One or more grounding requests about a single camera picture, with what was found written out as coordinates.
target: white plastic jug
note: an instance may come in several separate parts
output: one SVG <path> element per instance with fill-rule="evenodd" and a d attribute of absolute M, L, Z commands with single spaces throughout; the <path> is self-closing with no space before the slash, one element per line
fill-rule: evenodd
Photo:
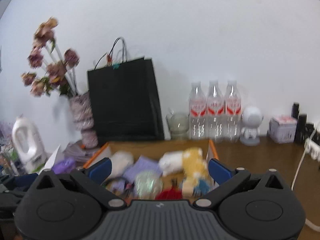
<path fill-rule="evenodd" d="M 26 172 L 39 172 L 47 161 L 47 153 L 35 124 L 18 117 L 12 129 L 12 141 Z"/>

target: pink vase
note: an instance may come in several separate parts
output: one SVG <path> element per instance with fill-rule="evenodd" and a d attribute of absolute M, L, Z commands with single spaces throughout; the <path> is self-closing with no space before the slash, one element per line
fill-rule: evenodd
<path fill-rule="evenodd" d="M 98 138 L 93 127 L 93 117 L 89 92 L 70 98 L 70 109 L 76 129 L 81 131 L 82 143 L 86 148 L 94 148 L 98 145 Z"/>

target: white plush toy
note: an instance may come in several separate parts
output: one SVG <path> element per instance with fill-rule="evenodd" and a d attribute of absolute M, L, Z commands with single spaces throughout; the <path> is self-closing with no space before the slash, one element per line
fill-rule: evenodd
<path fill-rule="evenodd" d="M 117 151 L 109 159 L 112 163 L 112 171 L 108 179 L 122 176 L 124 171 L 133 164 L 133 156 L 129 152 Z"/>
<path fill-rule="evenodd" d="M 171 173 L 180 172 L 182 168 L 182 153 L 183 151 L 166 152 L 159 160 L 159 167 L 163 171 L 162 176 L 167 176 Z"/>

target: clear water bottle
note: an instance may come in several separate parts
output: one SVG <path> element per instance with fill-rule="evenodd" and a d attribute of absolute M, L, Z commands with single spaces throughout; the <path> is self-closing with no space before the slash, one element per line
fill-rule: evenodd
<path fill-rule="evenodd" d="M 224 138 L 230 142 L 237 141 L 240 135 L 241 97 L 236 85 L 237 82 L 235 80 L 229 80 L 225 95 L 226 120 Z"/>
<path fill-rule="evenodd" d="M 189 96 L 190 133 L 191 139 L 203 139 L 206 137 L 205 119 L 207 112 L 207 99 L 200 87 L 201 83 L 192 83 Z"/>
<path fill-rule="evenodd" d="M 224 97 L 218 87 L 218 80 L 210 81 L 207 97 L 207 133 L 215 142 L 223 140 Z"/>

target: black string handle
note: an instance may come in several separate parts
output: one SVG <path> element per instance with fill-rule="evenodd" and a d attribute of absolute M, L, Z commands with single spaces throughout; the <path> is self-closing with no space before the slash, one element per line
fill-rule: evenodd
<path fill-rule="evenodd" d="M 119 40 L 122 41 L 122 62 L 124 62 L 124 59 L 125 59 L 125 61 L 128 61 L 128 51 L 127 51 L 127 45 L 126 45 L 126 43 L 125 43 L 124 37 L 119 37 L 119 38 L 117 38 L 116 41 L 113 43 L 113 46 L 112 46 L 110 52 L 109 52 L 109 53 L 106 52 L 106 53 L 103 54 L 103 56 L 99 59 L 98 63 L 97 63 L 97 64 L 95 65 L 95 67 L 94 67 L 94 70 L 97 68 L 100 60 L 102 60 L 105 55 L 107 55 L 107 54 L 110 55 L 110 56 L 111 56 L 111 59 L 112 59 L 113 49 L 114 49 L 115 45 L 117 44 L 117 42 L 118 42 Z"/>

